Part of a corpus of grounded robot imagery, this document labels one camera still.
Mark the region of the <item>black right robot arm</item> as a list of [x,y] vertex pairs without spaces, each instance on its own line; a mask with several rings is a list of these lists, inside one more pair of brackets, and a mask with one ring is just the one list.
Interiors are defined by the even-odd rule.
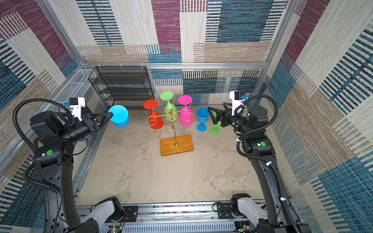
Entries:
[[254,105],[248,109],[246,117],[232,115],[232,109],[224,110],[209,107],[213,123],[222,127],[232,126],[243,136],[237,140],[238,153],[251,162],[264,195],[265,208],[256,204],[245,193],[234,194],[231,211],[235,218],[246,217],[251,223],[251,233],[310,233],[308,224],[302,223],[296,213],[277,166],[277,158],[272,142],[265,134],[268,111]]

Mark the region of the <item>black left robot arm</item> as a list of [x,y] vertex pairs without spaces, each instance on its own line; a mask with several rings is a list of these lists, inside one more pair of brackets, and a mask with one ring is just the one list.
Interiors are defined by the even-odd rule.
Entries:
[[31,128],[37,134],[32,165],[44,188],[46,233],[98,233],[108,220],[121,220],[124,210],[116,197],[98,203],[85,218],[79,218],[74,202],[72,172],[75,144],[98,132],[101,115],[85,114],[73,124],[63,124],[62,113],[46,111],[31,118]]

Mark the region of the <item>blue wine glass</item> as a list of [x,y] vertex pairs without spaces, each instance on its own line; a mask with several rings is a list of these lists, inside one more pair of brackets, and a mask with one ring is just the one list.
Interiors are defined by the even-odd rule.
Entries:
[[197,111],[197,119],[199,124],[197,125],[196,129],[199,132],[205,132],[207,130],[206,122],[209,119],[209,111],[206,108],[200,108]]
[[112,106],[109,109],[109,113],[113,114],[110,120],[116,127],[124,129],[130,124],[129,112],[126,107],[122,105]]

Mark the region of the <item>red wine glass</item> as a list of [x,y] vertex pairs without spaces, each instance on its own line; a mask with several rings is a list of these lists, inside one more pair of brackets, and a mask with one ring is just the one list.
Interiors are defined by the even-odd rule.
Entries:
[[158,107],[158,101],[147,100],[144,103],[143,107],[146,110],[151,110],[151,113],[146,120],[147,124],[154,130],[161,129],[164,126],[164,121],[162,116],[157,111],[155,111],[155,109]]

